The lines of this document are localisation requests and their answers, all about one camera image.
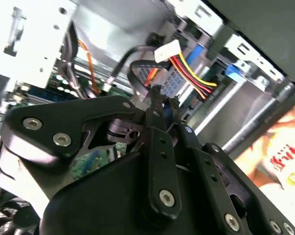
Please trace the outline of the person's right hand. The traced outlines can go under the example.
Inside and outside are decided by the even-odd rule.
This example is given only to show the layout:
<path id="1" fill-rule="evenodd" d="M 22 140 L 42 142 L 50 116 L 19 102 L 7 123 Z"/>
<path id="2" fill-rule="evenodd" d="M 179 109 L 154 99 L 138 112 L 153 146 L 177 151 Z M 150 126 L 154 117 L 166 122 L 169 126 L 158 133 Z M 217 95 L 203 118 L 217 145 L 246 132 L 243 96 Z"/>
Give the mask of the person's right hand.
<path id="1" fill-rule="evenodd" d="M 269 140 L 268 136 L 261 136 L 234 160 L 237 166 L 259 188 L 266 184 L 275 183 L 270 176 L 257 169 L 267 156 Z"/>

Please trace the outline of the person's left hand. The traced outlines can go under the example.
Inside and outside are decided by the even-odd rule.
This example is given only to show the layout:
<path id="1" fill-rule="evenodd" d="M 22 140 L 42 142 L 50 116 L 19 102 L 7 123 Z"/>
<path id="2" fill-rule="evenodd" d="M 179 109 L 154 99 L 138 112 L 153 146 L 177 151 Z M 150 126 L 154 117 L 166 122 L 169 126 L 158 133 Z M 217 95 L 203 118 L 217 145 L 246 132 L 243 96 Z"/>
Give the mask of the person's left hand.
<path id="1" fill-rule="evenodd" d="M 295 106 L 276 123 L 276 126 L 278 128 L 295 127 Z"/>

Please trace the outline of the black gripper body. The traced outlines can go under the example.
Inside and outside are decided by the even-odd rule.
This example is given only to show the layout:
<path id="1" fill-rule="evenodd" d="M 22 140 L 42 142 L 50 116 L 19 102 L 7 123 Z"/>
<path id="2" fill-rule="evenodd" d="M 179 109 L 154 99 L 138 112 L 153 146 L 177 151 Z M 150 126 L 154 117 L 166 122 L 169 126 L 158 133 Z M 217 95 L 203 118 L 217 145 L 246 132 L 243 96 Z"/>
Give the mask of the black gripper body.
<path id="1" fill-rule="evenodd" d="M 195 176 L 177 168 L 179 217 L 160 226 L 142 209 L 143 160 L 138 154 L 110 163 L 64 187 L 50 200 L 42 235 L 217 235 L 213 213 Z"/>

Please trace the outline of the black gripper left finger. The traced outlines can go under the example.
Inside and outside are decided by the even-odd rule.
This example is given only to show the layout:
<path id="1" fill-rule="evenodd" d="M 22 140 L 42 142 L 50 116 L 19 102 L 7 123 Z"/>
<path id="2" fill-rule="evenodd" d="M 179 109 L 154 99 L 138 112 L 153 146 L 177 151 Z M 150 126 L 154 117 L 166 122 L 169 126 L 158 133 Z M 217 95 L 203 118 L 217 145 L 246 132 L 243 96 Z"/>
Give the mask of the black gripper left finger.
<path id="1" fill-rule="evenodd" d="M 172 121 L 164 109 L 176 114 L 179 104 L 157 85 L 142 101 L 111 95 L 9 110 L 0 134 L 0 187 L 43 216 L 56 192 L 72 183 L 77 158 L 117 143 L 135 151 L 146 117 L 168 131 Z"/>

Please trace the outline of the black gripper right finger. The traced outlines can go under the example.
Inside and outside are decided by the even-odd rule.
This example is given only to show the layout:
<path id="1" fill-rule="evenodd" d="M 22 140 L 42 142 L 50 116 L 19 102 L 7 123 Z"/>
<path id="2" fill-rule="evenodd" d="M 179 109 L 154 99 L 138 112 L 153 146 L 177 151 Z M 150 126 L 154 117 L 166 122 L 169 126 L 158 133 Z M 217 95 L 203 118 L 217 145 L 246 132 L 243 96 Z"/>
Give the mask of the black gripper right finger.
<path id="1" fill-rule="evenodd" d="M 169 99 L 182 212 L 171 235 L 295 235 L 295 226 L 217 145 L 200 145 Z"/>

